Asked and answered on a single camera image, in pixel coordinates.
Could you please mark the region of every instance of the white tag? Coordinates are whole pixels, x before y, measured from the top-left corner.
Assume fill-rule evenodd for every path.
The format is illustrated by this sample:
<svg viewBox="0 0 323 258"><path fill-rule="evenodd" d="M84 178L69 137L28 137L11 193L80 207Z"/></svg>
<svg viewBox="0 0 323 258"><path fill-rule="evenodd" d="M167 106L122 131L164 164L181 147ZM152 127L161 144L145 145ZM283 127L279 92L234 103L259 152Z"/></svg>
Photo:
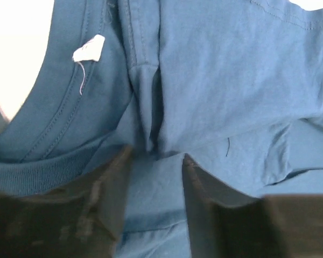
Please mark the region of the white tag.
<svg viewBox="0 0 323 258"><path fill-rule="evenodd" d="M85 43L81 48L78 48L73 53L73 61L81 62L85 60L93 60L98 62L101 58L101 53L104 45L105 37L96 35Z"/></svg>

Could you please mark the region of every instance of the dark thread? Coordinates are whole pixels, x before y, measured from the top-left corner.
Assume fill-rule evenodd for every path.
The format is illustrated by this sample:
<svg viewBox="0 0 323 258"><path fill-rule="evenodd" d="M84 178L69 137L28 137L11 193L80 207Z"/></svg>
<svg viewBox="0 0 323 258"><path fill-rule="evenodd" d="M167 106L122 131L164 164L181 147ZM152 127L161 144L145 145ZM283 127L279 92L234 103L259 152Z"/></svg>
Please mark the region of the dark thread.
<svg viewBox="0 0 323 258"><path fill-rule="evenodd" d="M231 147L231 141L230 141L230 138L227 138L228 139L228 148L227 148L227 152L226 152L226 156L228 156L228 153L230 151L230 147Z"/></svg>

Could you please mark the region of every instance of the loose thread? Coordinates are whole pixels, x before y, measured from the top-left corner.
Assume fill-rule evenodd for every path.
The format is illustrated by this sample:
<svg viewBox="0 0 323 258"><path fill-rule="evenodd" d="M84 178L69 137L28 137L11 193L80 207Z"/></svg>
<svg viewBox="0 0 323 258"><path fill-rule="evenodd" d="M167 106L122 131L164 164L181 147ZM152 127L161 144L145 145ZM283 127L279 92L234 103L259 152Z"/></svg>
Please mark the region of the loose thread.
<svg viewBox="0 0 323 258"><path fill-rule="evenodd" d="M82 83L81 83L81 85L80 85L80 90L79 90L80 95L82 95L82 88L83 88L84 83L85 83L85 68L84 68L84 66L82 65L82 63L81 63L81 62L77 62L77 63L81 66L81 68L82 68L82 72L83 72L83 74L84 74L84 76L83 76L83 78L82 78Z"/></svg>
<svg viewBox="0 0 323 258"><path fill-rule="evenodd" d="M231 147L231 141L230 141L230 138L227 138L228 139L228 149L227 149L227 152L226 152L226 156L228 156L228 153L230 151L230 147Z"/></svg>

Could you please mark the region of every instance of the blue fabric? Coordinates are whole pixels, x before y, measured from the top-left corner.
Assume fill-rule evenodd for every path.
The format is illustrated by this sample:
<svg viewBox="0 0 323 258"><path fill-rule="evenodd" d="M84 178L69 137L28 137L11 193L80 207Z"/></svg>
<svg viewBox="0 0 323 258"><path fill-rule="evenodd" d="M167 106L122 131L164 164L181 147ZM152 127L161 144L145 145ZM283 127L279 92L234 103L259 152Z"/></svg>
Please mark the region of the blue fabric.
<svg viewBox="0 0 323 258"><path fill-rule="evenodd" d="M96 34L99 62L72 62ZM137 153L116 257L189 257L184 153L252 196L323 192L323 10L287 0L55 0L35 86L0 135L30 195Z"/></svg>

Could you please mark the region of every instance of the blurry dark object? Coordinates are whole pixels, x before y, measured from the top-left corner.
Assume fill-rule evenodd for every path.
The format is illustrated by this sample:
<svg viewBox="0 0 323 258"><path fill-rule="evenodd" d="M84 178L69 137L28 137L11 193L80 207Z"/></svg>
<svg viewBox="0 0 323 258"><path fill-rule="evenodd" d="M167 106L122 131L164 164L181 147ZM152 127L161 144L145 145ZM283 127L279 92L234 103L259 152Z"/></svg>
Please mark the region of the blurry dark object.
<svg viewBox="0 0 323 258"><path fill-rule="evenodd" d="M132 150L45 195L0 193L0 258L113 257L123 230Z"/></svg>
<svg viewBox="0 0 323 258"><path fill-rule="evenodd" d="M192 258L323 258L323 196L251 198L186 155L182 168Z"/></svg>

